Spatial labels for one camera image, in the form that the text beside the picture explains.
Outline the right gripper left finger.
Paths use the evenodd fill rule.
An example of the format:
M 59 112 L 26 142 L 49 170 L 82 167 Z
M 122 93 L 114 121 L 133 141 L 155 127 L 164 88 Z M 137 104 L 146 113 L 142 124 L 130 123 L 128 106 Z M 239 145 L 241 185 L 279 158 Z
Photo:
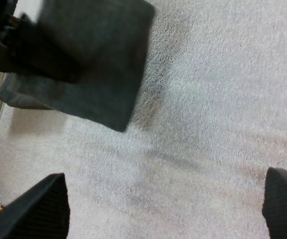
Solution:
M 0 211 L 0 239 L 65 239 L 69 224 L 65 174 L 50 174 Z

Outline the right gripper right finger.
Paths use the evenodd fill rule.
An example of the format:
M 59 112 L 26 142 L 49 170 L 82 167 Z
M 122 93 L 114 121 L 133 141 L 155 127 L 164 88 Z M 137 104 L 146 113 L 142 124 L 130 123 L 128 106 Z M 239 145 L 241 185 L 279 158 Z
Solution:
M 262 215 L 270 238 L 287 239 L 287 170 L 267 170 Z

